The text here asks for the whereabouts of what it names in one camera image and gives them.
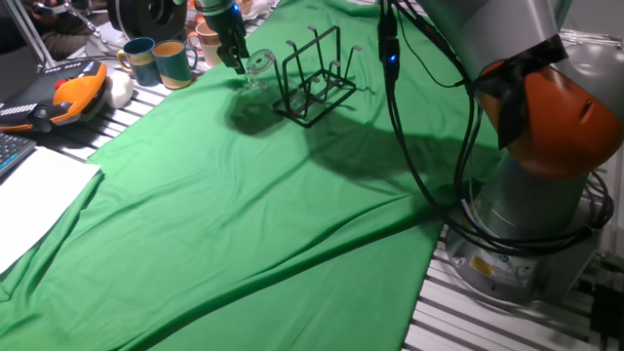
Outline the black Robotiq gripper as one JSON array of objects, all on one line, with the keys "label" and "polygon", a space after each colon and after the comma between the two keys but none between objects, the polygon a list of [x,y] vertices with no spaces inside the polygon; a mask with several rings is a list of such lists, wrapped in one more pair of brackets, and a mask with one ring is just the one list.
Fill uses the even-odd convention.
[{"label": "black Robotiq gripper", "polygon": [[203,2],[202,16],[207,26],[214,31],[220,41],[217,54],[227,66],[237,74],[245,74],[244,59],[250,57],[246,45],[246,28],[242,12],[236,2]]}]

